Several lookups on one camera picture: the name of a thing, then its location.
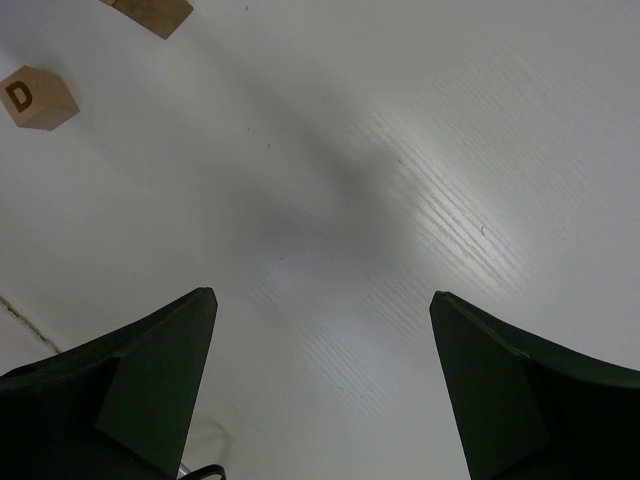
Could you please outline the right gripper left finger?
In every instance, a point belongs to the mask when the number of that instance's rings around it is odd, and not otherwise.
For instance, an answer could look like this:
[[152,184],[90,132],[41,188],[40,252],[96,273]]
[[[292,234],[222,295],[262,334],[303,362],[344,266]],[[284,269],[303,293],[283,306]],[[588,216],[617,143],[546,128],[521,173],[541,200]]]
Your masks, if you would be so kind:
[[2,478],[176,478],[216,312],[214,291],[200,287],[3,374]]

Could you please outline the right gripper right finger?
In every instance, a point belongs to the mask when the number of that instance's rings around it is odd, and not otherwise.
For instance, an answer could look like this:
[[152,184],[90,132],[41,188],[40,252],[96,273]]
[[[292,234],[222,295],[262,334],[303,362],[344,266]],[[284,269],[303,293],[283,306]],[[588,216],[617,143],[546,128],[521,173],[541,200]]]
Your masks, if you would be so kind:
[[429,313],[471,478],[638,478],[638,371],[450,292],[436,292]]

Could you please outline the wood cube letter D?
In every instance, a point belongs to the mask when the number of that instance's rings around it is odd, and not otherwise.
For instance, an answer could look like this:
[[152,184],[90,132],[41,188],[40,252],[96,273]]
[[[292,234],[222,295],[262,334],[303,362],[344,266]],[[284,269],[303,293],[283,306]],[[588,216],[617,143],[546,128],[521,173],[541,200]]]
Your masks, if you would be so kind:
[[63,78],[23,65],[1,81],[1,102],[19,128],[53,131],[79,107]]

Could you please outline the plain wood cube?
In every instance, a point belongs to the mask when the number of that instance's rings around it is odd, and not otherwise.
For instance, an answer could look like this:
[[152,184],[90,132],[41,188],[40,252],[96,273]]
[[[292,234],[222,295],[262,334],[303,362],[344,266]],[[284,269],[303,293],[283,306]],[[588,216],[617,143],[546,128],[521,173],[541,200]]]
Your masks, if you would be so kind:
[[194,11],[188,0],[102,0],[102,3],[164,40]]

